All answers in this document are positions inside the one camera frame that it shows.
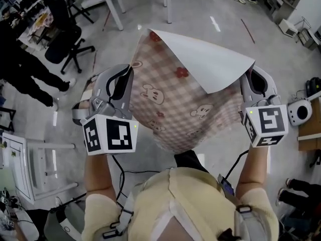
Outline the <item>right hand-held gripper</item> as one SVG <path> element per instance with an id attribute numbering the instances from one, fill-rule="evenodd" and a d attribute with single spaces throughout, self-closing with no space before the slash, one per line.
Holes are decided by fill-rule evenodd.
<path id="1" fill-rule="evenodd" d="M 241 122 L 252 147 L 278 145 L 288 134 L 287 106 L 281 104 L 272 77 L 258 66 L 240 78 Z"/>

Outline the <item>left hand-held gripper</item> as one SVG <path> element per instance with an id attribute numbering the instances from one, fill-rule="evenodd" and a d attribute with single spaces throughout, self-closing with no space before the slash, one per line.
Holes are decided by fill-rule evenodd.
<path id="1" fill-rule="evenodd" d="M 115 88 L 110 91 L 113 81 Z M 73 122 L 83 129 L 89 156 L 135 152 L 138 122 L 120 110 L 129 108 L 132 83 L 129 64 L 112 66 L 98 75 L 93 89 L 97 97 L 90 98 L 90 107 L 79 109 L 79 103 L 72 107 Z"/>

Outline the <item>person's left hand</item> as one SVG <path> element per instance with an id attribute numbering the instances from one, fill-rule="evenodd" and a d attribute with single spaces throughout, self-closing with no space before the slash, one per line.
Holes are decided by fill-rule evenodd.
<path id="1" fill-rule="evenodd" d="M 92 96 L 92 89 L 86 90 L 83 92 L 78 108 L 79 109 L 88 109 L 90 107 L 90 98 Z"/>

